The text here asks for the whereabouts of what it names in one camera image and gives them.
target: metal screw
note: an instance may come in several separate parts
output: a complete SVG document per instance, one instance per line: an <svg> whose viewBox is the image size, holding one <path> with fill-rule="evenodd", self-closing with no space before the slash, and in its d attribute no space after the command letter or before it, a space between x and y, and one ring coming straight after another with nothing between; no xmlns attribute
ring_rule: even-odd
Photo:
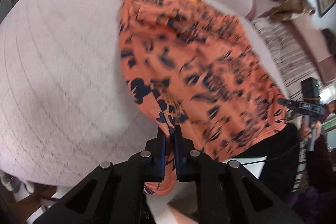
<svg viewBox="0 0 336 224"><path fill-rule="evenodd" d="M230 165L232 168L238 168L238 167L239 167L239 162L236 161L236 160L230 160L229 165Z"/></svg>
<svg viewBox="0 0 336 224"><path fill-rule="evenodd" d="M200 152L198 150L191 150L189 152L189 154L192 156L192 157L198 157L200 155Z"/></svg>
<svg viewBox="0 0 336 224"><path fill-rule="evenodd" d="M141 151L140 156L143 158L148 158L151 156L151 152L148 150Z"/></svg>
<svg viewBox="0 0 336 224"><path fill-rule="evenodd" d="M111 163L107 160L104 160L100 163L100 167L103 169L108 169L111 166Z"/></svg>

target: orange object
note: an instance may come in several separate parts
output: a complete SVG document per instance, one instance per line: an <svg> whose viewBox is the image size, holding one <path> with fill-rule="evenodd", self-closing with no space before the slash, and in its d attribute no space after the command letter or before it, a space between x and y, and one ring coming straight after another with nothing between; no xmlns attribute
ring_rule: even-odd
<svg viewBox="0 0 336 224"><path fill-rule="evenodd" d="M204 2L125 0L121 7L122 70L134 101L167 137L165 180L174 186L176 124L214 160L242 153L285 127L284 98L260 65L236 16Z"/></svg>

